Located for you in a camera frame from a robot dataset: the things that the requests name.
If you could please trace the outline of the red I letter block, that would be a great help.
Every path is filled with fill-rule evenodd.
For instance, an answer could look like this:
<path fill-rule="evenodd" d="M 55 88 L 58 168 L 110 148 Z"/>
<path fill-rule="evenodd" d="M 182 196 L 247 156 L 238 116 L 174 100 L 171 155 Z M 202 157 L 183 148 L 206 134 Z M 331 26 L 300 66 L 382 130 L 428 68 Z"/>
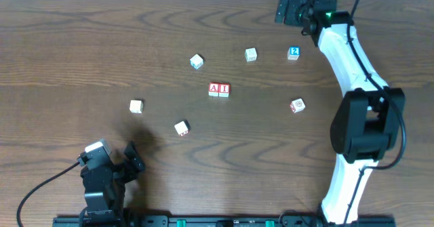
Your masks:
<path fill-rule="evenodd" d="M 218 93 L 220 97 L 229 97 L 231 92 L 231 86 L 228 83 L 220 83 L 218 88 Z"/>

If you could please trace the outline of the red A letter block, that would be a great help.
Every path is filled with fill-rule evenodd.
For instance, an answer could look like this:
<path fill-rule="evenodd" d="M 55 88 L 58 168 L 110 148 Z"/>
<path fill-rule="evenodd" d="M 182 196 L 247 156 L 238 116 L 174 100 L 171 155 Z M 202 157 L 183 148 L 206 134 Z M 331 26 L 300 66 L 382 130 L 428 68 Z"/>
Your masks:
<path fill-rule="evenodd" d="M 209 96 L 219 96 L 219 83 L 211 82 L 208 86 L 208 95 Z"/>

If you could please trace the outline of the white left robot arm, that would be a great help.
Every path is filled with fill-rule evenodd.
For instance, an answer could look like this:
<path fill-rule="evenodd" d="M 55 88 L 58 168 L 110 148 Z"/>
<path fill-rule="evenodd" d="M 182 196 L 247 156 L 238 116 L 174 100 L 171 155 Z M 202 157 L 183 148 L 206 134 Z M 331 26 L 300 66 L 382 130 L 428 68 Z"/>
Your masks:
<path fill-rule="evenodd" d="M 111 149 L 101 139 L 85 147 L 77 159 L 83 167 L 80 176 L 85 188 L 87 213 L 93 223 L 120 222 L 123 220 L 125 185 L 136 180 L 145 170 L 135 143 L 128 142 L 122 163 L 112 162 Z"/>

